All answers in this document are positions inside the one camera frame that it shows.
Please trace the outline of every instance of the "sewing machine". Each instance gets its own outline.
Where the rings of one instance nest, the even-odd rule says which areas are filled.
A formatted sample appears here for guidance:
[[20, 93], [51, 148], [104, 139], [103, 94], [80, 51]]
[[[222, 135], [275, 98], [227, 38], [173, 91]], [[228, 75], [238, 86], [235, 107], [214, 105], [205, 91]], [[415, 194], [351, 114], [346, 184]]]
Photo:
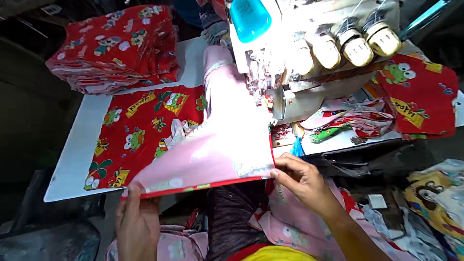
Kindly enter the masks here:
[[405, 47], [397, 36], [397, 0], [261, 2], [272, 17], [269, 29], [243, 43], [229, 15], [230, 38], [238, 71], [247, 74], [257, 103], [263, 96], [273, 99], [277, 124], [305, 120], [324, 99], [354, 93]]

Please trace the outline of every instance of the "dark pants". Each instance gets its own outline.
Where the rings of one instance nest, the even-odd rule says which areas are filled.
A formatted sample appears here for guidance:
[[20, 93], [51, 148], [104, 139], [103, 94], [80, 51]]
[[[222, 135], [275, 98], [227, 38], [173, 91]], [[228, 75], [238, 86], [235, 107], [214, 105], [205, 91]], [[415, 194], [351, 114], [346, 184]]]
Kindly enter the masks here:
[[207, 261], [222, 261], [257, 243], [269, 243], [266, 235], [248, 226], [261, 202], [267, 200], [264, 180], [211, 188], [208, 200]]

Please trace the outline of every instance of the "yellow fabric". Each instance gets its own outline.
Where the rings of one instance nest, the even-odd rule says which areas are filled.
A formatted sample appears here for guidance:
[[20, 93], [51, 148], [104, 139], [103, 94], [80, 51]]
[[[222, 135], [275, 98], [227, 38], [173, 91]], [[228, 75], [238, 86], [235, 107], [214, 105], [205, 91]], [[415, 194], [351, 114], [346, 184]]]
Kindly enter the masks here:
[[412, 184], [405, 189], [404, 195], [411, 210], [444, 234], [458, 259], [464, 261], [464, 235], [459, 233], [462, 228], [432, 196], [452, 186], [450, 178], [441, 171], [433, 171], [427, 174], [413, 172], [407, 179]]
[[267, 246], [245, 257], [242, 261], [298, 260], [317, 261], [312, 256], [289, 247]]

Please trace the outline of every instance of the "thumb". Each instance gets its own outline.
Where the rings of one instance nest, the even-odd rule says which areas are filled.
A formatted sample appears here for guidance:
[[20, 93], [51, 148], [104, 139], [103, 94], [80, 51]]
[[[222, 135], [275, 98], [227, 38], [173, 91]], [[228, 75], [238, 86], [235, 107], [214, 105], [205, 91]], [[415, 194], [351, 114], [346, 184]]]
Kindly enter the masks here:
[[125, 216], [134, 216], [140, 210], [140, 188], [137, 184], [131, 183], [128, 186], [129, 195], [126, 203]]
[[291, 178], [287, 173], [279, 169], [272, 169], [271, 176], [275, 178], [277, 182], [288, 188], [291, 192], [295, 193], [297, 190], [299, 190], [300, 184]]

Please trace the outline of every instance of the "blue tassel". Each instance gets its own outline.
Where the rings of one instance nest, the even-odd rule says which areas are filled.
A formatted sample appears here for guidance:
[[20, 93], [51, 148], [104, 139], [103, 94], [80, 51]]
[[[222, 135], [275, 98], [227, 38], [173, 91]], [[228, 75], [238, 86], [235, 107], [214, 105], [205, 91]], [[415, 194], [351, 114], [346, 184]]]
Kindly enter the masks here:
[[297, 157], [300, 157], [300, 156], [304, 156], [304, 150], [303, 150], [303, 146], [301, 145], [301, 139], [300, 137], [296, 137], [295, 139], [295, 143], [293, 143], [293, 147], [291, 148], [291, 151], [290, 153], [297, 156]]

